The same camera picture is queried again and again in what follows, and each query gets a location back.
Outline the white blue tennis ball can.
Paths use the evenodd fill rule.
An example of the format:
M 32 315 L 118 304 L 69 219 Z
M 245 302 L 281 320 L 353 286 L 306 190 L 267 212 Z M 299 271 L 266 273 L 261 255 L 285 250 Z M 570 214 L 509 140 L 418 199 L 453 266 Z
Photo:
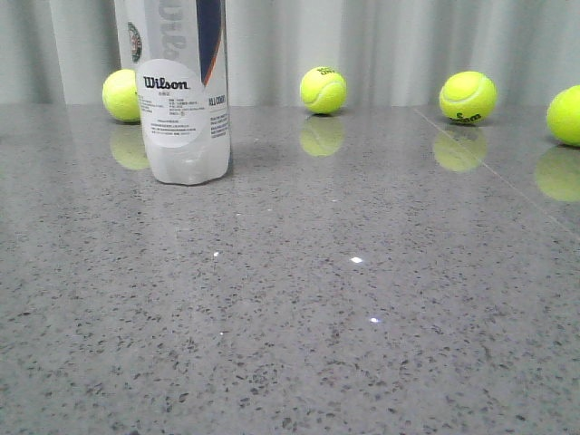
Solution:
M 231 161 L 222 1 L 126 1 L 140 125 L 153 176 L 198 185 Z

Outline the yellow tennis ball centre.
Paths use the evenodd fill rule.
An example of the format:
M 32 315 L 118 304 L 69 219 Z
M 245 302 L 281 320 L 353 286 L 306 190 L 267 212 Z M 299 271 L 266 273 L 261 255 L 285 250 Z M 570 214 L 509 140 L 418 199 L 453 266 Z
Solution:
M 315 114 L 338 111 L 347 96 L 347 83 L 336 70 L 318 66 L 308 71 L 300 83 L 300 96 L 304 106 Z

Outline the yellow tennis ball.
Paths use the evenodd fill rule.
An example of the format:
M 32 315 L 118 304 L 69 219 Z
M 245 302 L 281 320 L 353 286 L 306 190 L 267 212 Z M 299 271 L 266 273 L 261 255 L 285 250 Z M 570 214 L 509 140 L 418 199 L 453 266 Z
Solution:
M 482 72 L 465 71 L 450 76 L 442 85 L 439 106 L 451 121 L 473 124 L 483 121 L 495 109 L 495 83 Z
M 546 125 L 552 135 L 562 143 L 578 146 L 580 86 L 564 89 L 550 102 L 546 111 Z
M 315 114 L 338 111 L 347 96 L 347 83 L 336 70 L 318 66 L 308 71 L 300 83 L 300 96 L 304 106 Z
M 102 85 L 101 96 L 104 108 L 115 120 L 140 120 L 136 75 L 133 70 L 121 69 L 111 73 Z

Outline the yellow tennis ball far left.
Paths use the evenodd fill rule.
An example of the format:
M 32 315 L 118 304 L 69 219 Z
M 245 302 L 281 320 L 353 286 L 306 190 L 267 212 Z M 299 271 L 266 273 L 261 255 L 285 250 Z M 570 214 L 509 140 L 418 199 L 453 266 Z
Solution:
M 104 108 L 115 120 L 140 120 L 136 75 L 133 70 L 121 69 L 111 73 L 102 85 L 101 96 Z

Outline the yellow tennis ball far right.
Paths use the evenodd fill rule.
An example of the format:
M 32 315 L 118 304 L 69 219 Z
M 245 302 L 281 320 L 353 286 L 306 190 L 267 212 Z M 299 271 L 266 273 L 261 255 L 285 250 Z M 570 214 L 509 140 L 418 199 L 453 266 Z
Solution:
M 580 86 L 564 89 L 550 102 L 546 111 L 546 125 L 552 135 L 562 143 L 578 146 Z

